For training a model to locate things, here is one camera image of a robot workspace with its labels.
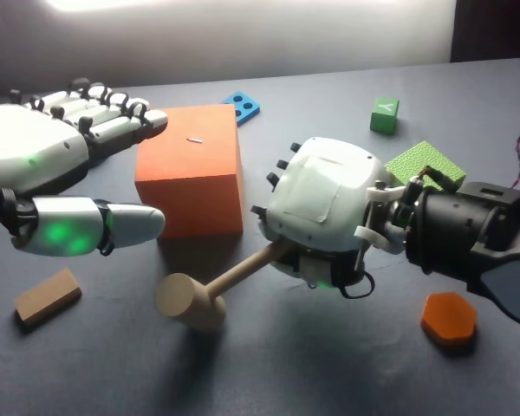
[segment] wooden hammer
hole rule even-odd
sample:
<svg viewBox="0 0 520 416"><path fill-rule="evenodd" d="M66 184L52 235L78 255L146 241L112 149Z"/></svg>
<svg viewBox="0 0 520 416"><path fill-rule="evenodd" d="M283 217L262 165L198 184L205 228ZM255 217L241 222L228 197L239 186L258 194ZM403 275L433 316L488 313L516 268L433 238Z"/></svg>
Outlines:
<svg viewBox="0 0 520 416"><path fill-rule="evenodd" d="M272 243L205 286L183 273L169 275L158 287L156 304L162 314L192 328L215 331L225 318L225 301L221 295L279 259L292 246L289 240Z"/></svg>

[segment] gray table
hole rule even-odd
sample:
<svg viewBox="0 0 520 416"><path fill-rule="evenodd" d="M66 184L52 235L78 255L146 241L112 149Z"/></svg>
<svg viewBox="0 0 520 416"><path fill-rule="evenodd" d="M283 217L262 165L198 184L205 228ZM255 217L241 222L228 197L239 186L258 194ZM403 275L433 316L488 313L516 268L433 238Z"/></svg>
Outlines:
<svg viewBox="0 0 520 416"><path fill-rule="evenodd" d="M470 180L510 185L517 175L520 60L127 91L155 107L183 107L236 90L262 106L239 128L247 206L266 204L265 176L291 157L289 145L316 135L383 160L429 140ZM390 140L368 129L376 96L400 98L400 130ZM138 200L135 152L112 157L69 194ZM107 258L16 252L0 227L0 415L520 414L520 325L403 256L369 252L378 286L359 301L265 268L227 294L218 337L195 335L155 308L168 271L205 281L265 243L251 213L241 238L149 242ZM22 334L13 299L66 266L83 298ZM473 354L442 354L419 328L426 297L447 290L478 309Z"/></svg>

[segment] blue block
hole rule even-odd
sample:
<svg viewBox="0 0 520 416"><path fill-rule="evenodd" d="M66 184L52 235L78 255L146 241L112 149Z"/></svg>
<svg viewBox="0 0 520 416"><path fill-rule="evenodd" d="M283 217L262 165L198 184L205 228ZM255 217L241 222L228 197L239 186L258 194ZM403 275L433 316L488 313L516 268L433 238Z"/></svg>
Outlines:
<svg viewBox="0 0 520 416"><path fill-rule="evenodd" d="M260 112L260 106L248 95L237 91L222 101L224 104L235 104L237 125L240 126Z"/></svg>

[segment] white backdrop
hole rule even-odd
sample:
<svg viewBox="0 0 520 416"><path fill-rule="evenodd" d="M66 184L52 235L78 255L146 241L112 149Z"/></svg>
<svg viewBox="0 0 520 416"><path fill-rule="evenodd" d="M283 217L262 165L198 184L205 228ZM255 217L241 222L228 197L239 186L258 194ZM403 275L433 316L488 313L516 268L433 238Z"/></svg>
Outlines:
<svg viewBox="0 0 520 416"><path fill-rule="evenodd" d="M123 7L108 7L116 2ZM0 0L0 94L63 88L79 76L132 86L448 62L454 7L454 0Z"/></svg>

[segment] green textured block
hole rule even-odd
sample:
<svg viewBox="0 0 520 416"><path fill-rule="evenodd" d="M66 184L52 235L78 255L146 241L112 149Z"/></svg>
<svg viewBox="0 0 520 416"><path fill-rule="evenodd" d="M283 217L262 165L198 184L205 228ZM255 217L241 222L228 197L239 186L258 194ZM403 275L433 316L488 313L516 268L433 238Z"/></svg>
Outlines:
<svg viewBox="0 0 520 416"><path fill-rule="evenodd" d="M376 98L370 130L383 134L393 134L397 128L399 100L396 98Z"/></svg>
<svg viewBox="0 0 520 416"><path fill-rule="evenodd" d="M430 145L427 141L422 141L386 164L387 170L403 185L406 184L412 176L418 175L426 166L431 166L441 171L454 180L457 185L462 185L466 177L465 171L452 163L442 152ZM424 178L424 182L425 186L431 185L441 189L440 186L428 177Z"/></svg>

